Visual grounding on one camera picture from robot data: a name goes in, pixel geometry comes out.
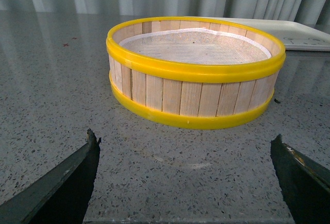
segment mesh screen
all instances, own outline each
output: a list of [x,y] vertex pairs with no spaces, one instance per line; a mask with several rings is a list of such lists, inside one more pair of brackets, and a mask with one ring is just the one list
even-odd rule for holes
[[146,33],[120,45],[145,56],[194,64],[241,64],[271,57],[265,47],[249,38],[204,28]]

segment wooden slat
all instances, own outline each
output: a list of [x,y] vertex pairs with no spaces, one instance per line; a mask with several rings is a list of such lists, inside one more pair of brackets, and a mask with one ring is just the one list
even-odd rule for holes
[[111,80],[114,85],[116,85],[116,71],[114,70],[114,63],[113,63],[113,58],[112,56],[109,55],[109,64],[110,64],[110,75],[111,75]]
[[163,80],[163,112],[180,114],[182,81]]
[[197,28],[200,27],[201,22],[198,21],[190,21],[190,28]]
[[267,50],[270,51],[274,45],[274,42],[268,38],[264,38],[264,40],[261,42],[261,45],[263,45]]
[[180,115],[198,116],[201,90],[199,82],[182,82]]
[[181,21],[171,21],[171,30],[180,29]]
[[143,22],[142,23],[142,33],[150,33],[152,23],[151,22]]
[[198,116],[215,117],[217,114],[221,83],[203,83]]
[[273,84],[274,76],[267,76],[256,80],[249,105],[249,110],[259,107],[265,103],[268,97],[269,88]]
[[142,34],[142,23],[134,24],[134,35]]
[[276,83],[276,80],[277,80],[278,73],[279,73],[279,71],[275,72],[275,74],[272,75],[272,80],[270,82],[267,98],[269,98],[270,95],[273,93],[273,89],[275,87],[275,83]]
[[171,27],[171,22],[172,21],[161,21],[160,22],[160,30],[161,31],[173,30],[172,27]]
[[123,29],[125,30],[124,39],[130,38],[130,37],[132,37],[132,36],[135,35],[134,25],[127,26],[127,27],[125,27]]
[[145,106],[145,74],[132,70],[132,100]]
[[238,90],[239,82],[222,84],[217,116],[227,116],[234,113]]
[[146,76],[146,106],[161,111],[163,100],[163,78]]
[[123,94],[131,99],[131,72],[130,68],[122,65]]
[[151,22],[151,32],[160,32],[160,21]]
[[209,22],[201,22],[200,28],[210,29],[210,23]]
[[113,61],[114,64],[114,71],[115,71],[115,84],[120,92],[123,92],[123,77],[122,77],[122,65],[117,62]]
[[272,48],[269,49],[269,52],[271,53],[272,57],[274,57],[279,53],[279,46],[274,42]]
[[181,21],[180,29],[190,28],[190,21]]
[[249,109],[249,104],[255,82],[255,80],[241,82],[234,108],[234,114],[246,112]]
[[218,24],[218,23],[211,23],[210,24],[210,30],[219,31],[220,30],[220,24]]
[[239,27],[229,27],[228,32],[233,33],[235,35],[242,35],[245,36],[246,35],[246,30],[239,28]]
[[219,31],[221,32],[228,32],[229,30],[229,25],[221,24]]
[[123,40],[123,29],[118,30],[112,36],[113,40],[119,44]]
[[262,44],[262,42],[265,38],[264,36],[262,36],[258,33],[252,32],[252,31],[246,31],[245,37],[247,37],[255,42],[258,42],[259,44]]

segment granite countertop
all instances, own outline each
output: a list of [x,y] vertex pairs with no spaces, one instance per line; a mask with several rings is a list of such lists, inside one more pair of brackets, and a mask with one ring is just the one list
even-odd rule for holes
[[132,16],[0,12],[0,204],[102,137],[86,221],[294,223],[270,158],[285,143],[330,169],[330,53],[289,51],[256,120],[188,130],[145,120],[109,84],[105,40]]

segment white tray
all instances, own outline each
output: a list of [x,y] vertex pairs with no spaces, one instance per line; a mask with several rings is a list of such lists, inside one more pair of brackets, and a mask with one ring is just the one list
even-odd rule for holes
[[239,18],[208,18],[235,22],[270,33],[284,43],[286,50],[330,51],[329,34],[297,22]]

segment yellow plastic ring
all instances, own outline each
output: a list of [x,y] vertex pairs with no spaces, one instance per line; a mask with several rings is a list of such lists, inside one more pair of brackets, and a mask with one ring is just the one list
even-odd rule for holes
[[[229,26],[239,27],[255,33],[258,33],[271,41],[275,42],[280,50],[279,53],[267,60],[245,63],[245,64],[231,64],[231,65],[205,65],[205,64],[191,64],[161,60],[157,58],[147,57],[129,51],[112,38],[113,34],[133,24],[139,24],[152,21],[165,21],[165,20],[184,20],[184,21],[199,21],[210,22],[217,24],[225,24]],[[285,47],[284,44],[276,37],[263,32],[261,30],[232,23],[227,21],[219,21],[207,18],[194,18],[194,17],[157,17],[145,18],[121,23],[113,27],[106,40],[108,53],[122,65],[133,70],[153,75],[161,78],[167,78],[179,81],[191,82],[208,82],[208,83],[225,83],[225,82],[241,82],[259,79],[262,77],[270,76],[280,70],[285,60]]]
[[223,129],[248,123],[264,113],[274,94],[273,90],[271,96],[261,106],[239,114],[218,117],[181,116],[177,114],[164,113],[134,102],[117,89],[112,82],[110,74],[109,78],[115,98],[128,110],[157,123],[186,129]]

